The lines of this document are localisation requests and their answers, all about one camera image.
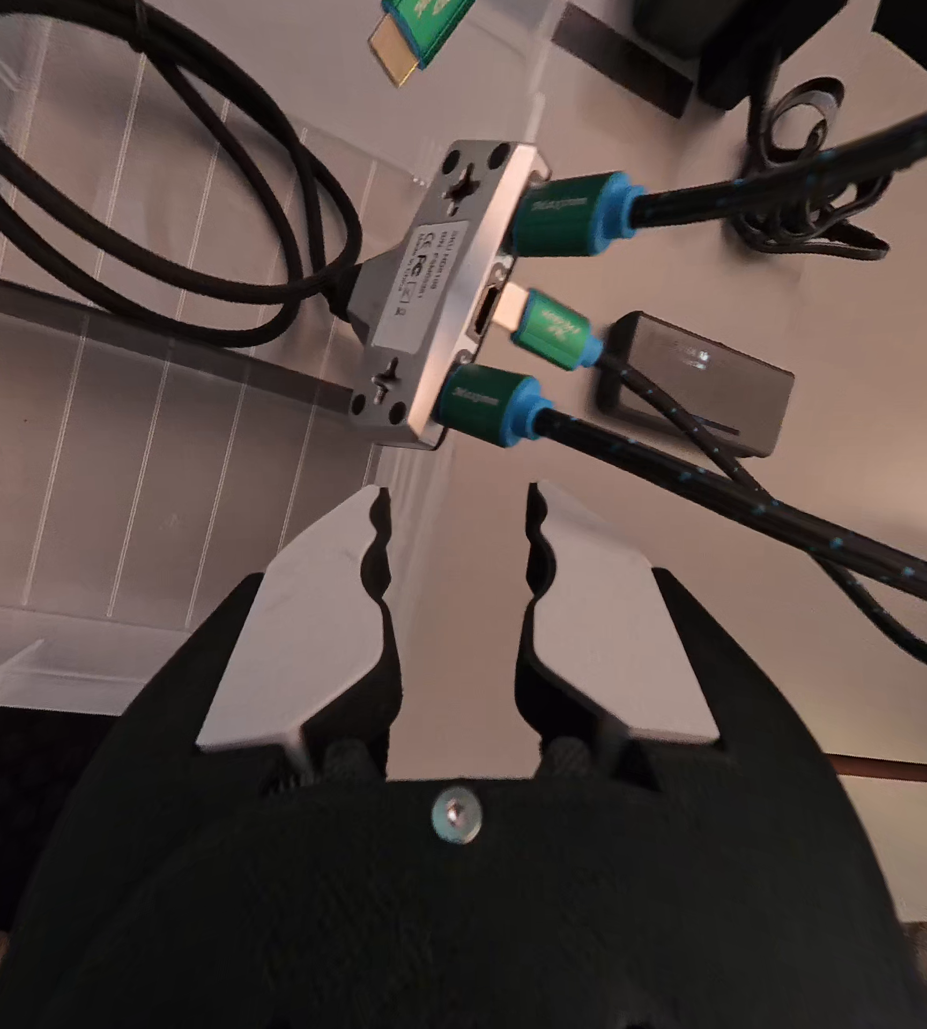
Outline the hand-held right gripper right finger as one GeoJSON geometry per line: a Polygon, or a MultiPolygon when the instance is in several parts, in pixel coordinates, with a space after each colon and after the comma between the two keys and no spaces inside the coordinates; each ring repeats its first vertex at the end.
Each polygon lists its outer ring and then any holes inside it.
{"type": "Polygon", "coordinates": [[[720,730],[650,560],[551,482],[527,492],[530,590],[516,707],[543,758],[557,741],[623,777],[644,743],[711,746],[720,730]]]}

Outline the black square adapter box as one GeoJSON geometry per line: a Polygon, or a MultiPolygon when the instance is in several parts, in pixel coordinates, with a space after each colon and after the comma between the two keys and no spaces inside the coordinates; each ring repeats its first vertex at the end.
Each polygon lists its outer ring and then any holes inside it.
{"type": "Polygon", "coordinates": [[[793,372],[644,312],[607,328],[603,351],[659,385],[736,456],[774,453],[793,372]]]}

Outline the black power adapter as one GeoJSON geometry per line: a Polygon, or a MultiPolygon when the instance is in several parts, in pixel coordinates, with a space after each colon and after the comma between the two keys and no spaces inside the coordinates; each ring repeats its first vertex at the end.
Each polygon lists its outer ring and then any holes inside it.
{"type": "Polygon", "coordinates": [[[795,54],[845,1],[641,1],[633,27],[672,57],[698,63],[697,95],[729,111],[795,54]]]}

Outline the clear plastic organizer bin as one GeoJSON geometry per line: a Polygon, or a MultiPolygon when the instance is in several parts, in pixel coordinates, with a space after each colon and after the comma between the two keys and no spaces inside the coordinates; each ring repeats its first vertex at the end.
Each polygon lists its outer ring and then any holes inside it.
{"type": "MultiPolygon", "coordinates": [[[[476,2],[392,86],[380,2],[156,2],[264,86],[357,211],[362,260],[397,245],[458,138],[532,142],[564,2],[476,2]]],[[[287,279],[233,161],[144,55],[0,14],[0,138],[109,227],[187,269],[287,279]]],[[[405,565],[453,450],[349,426],[361,357],[321,296],[281,338],[204,349],[88,308],[0,234],[0,706],[122,711],[248,573],[364,484],[405,514],[405,565]]]]}

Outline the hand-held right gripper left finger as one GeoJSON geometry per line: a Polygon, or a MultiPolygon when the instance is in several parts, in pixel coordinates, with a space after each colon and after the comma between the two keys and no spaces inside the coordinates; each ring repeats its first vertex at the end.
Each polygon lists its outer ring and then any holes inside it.
{"type": "Polygon", "coordinates": [[[385,595],[391,499],[366,486],[271,560],[204,718],[197,746],[276,746],[317,779],[331,748],[360,750],[387,776],[403,703],[385,595]]]}

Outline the HDMI switch box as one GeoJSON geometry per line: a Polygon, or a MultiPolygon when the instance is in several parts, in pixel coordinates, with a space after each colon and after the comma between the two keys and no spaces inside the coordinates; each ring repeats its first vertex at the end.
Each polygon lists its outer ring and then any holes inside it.
{"type": "Polygon", "coordinates": [[[362,343],[350,423],[371,443],[439,446],[444,381],[478,355],[516,262],[509,234],[520,200],[550,175],[533,144],[456,141],[403,240],[360,267],[347,304],[362,343]]]}

